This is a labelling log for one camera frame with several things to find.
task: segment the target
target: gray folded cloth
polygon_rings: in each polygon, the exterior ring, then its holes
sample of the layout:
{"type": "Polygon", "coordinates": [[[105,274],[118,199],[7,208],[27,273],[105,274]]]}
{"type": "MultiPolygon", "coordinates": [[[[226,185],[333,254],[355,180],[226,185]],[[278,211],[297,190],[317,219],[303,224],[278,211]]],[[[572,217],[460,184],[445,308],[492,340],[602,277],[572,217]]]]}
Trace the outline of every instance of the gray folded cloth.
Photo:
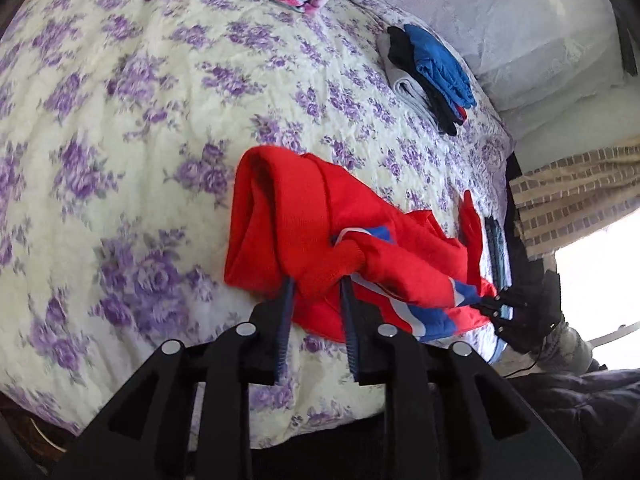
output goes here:
{"type": "Polygon", "coordinates": [[[413,77],[389,61],[391,37],[388,34],[380,34],[376,38],[376,43],[378,44],[380,56],[382,56],[386,78],[393,93],[403,103],[409,105],[425,122],[430,124],[436,132],[439,132],[440,127],[430,111],[427,94],[413,77]]]}

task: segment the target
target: black folded cloth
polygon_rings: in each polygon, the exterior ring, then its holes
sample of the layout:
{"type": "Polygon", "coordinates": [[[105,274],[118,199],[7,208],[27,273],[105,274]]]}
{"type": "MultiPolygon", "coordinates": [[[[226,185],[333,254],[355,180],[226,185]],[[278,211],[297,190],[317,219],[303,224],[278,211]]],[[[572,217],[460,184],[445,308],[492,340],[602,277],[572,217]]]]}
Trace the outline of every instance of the black folded cloth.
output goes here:
{"type": "Polygon", "coordinates": [[[386,31],[391,37],[389,61],[407,72],[422,87],[429,98],[431,111],[442,131],[450,136],[457,135],[456,124],[462,124],[462,121],[456,117],[438,89],[433,86],[425,76],[418,72],[414,61],[414,46],[408,34],[398,27],[389,27],[386,31]]]}

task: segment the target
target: black cable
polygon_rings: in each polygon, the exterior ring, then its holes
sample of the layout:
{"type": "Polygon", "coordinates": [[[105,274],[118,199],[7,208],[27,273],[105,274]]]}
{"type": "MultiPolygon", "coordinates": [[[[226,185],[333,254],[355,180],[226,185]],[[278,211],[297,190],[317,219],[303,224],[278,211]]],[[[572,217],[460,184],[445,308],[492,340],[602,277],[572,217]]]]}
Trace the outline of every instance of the black cable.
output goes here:
{"type": "Polygon", "coordinates": [[[538,364],[538,360],[540,359],[540,354],[542,354],[542,349],[545,345],[545,341],[546,341],[546,337],[542,340],[542,343],[540,343],[540,350],[538,350],[538,355],[536,356],[536,358],[534,359],[533,363],[530,364],[529,366],[527,366],[526,368],[521,368],[520,370],[516,370],[514,372],[511,372],[510,374],[506,374],[504,376],[502,376],[503,379],[508,379],[511,376],[514,376],[515,374],[519,374],[520,372],[526,372],[528,370],[531,370],[535,365],[538,364]]]}

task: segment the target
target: floral bed sheet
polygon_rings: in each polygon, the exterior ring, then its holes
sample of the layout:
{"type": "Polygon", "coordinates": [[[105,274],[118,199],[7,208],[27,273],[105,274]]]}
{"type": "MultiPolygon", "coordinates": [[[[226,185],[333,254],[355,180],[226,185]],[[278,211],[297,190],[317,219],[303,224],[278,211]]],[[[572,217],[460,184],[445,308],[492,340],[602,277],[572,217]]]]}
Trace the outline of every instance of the floral bed sheet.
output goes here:
{"type": "MultiPolygon", "coordinates": [[[[381,0],[315,17],[268,0],[27,1],[0,41],[0,390],[79,433],[162,341],[247,319],[256,298],[222,275],[234,168],[256,144],[340,164],[449,235],[465,189],[502,218],[512,141],[479,86],[441,138],[386,84],[375,37],[405,22],[420,25],[381,0]]],[[[491,327],[461,338],[494,352],[491,327]]],[[[250,389],[251,443],[383,401],[343,345],[293,327],[281,384],[250,389]]]]}

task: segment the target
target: blue patch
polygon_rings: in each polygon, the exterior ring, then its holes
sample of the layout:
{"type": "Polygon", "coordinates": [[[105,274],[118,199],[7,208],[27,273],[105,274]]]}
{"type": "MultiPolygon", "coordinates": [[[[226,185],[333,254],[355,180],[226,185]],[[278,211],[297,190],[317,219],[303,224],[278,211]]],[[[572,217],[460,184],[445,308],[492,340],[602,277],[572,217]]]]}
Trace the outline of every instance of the blue patch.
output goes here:
{"type": "Polygon", "coordinates": [[[370,227],[370,228],[367,228],[366,230],[369,232],[371,236],[379,238],[380,240],[384,240],[385,242],[389,242],[390,244],[395,243],[391,239],[391,233],[389,232],[389,229],[387,229],[383,225],[381,225],[380,227],[370,227]]]}
{"type": "Polygon", "coordinates": [[[418,319],[426,330],[426,333],[420,338],[421,343],[449,337],[454,335],[458,329],[456,324],[441,308],[422,308],[415,305],[407,305],[409,311],[418,319]]]}
{"type": "Polygon", "coordinates": [[[457,280],[453,280],[456,292],[463,296],[465,299],[456,306],[473,305],[480,302],[480,296],[478,296],[478,290],[467,283],[462,283],[457,280]]]}

